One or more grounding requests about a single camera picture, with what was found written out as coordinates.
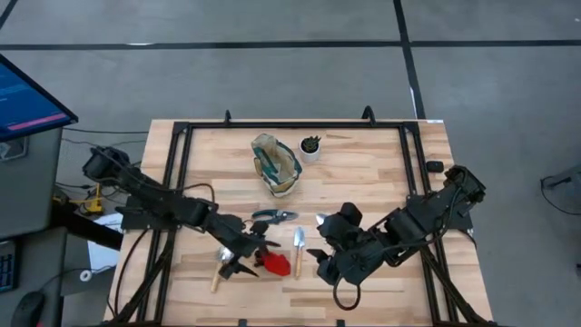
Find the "wooden tabletop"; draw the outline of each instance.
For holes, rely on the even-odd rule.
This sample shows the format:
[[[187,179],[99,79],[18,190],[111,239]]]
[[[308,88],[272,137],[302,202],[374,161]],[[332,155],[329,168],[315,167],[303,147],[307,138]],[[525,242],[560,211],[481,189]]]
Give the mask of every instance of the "wooden tabletop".
[[[173,121],[152,122],[143,154],[143,172],[161,181]],[[446,129],[442,123],[419,123],[426,160],[440,160],[446,169],[452,164]],[[298,143],[308,135],[319,135],[321,155],[316,163],[303,164],[303,173],[295,190],[286,197],[271,196],[255,173],[251,141],[259,134],[276,136],[297,153]],[[415,167],[416,183],[421,190],[418,163],[411,136],[409,148]],[[177,154],[172,186],[175,186]],[[430,174],[432,188],[437,190],[445,179],[443,174]],[[301,129],[211,129],[193,134],[185,184],[211,183],[221,213],[233,213],[242,219],[260,209],[291,210],[300,214],[294,221],[273,225],[267,238],[282,247],[292,262],[292,236],[301,225],[306,234],[306,248],[330,247],[315,229],[315,213],[335,213],[343,202],[353,202],[363,212],[361,227],[367,228],[398,206],[408,195],[399,135],[392,129],[362,130],[301,130]],[[209,198],[204,189],[193,189],[187,195]],[[127,233],[123,239],[122,263],[139,235]],[[151,240],[148,233],[137,246],[123,277],[120,306],[127,302],[143,280]],[[474,245],[466,236],[453,231],[444,237],[451,278],[472,307],[484,318],[492,319],[487,294],[480,273]],[[254,271],[260,276],[233,275],[222,281],[218,292],[210,286],[216,266],[219,244],[209,234],[189,229],[177,233],[172,258],[172,273],[163,316],[164,325],[235,325],[247,319],[250,325],[334,325],[344,319],[347,325],[430,325],[428,299],[419,255],[414,255],[398,268],[386,264],[361,284],[361,302],[357,309],[344,312],[333,302],[332,287],[317,274],[313,257],[302,257],[302,275],[281,278],[263,268]],[[251,261],[245,260],[251,267]],[[117,266],[111,291],[120,265]],[[437,286],[440,311],[446,319],[441,287]],[[148,317],[153,317],[157,284],[152,287]],[[345,282],[339,287],[339,297],[349,304],[355,298],[355,288]],[[107,312],[105,319],[110,318]]]

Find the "succulent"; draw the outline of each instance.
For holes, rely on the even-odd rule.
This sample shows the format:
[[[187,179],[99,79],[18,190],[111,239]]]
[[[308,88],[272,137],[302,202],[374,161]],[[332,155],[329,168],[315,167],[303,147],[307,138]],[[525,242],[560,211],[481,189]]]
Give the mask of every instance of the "succulent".
[[[306,152],[307,154],[312,154],[316,152],[317,149],[319,149],[319,141],[320,141],[319,136],[311,136],[307,137],[306,139],[303,139],[300,145],[304,152]]]

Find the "computer screen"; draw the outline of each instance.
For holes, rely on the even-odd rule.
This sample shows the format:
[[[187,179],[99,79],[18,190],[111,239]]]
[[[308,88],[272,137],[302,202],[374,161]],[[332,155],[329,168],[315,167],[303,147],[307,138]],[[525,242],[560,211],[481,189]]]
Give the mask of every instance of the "computer screen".
[[[76,122],[76,115],[0,55],[0,142]]]

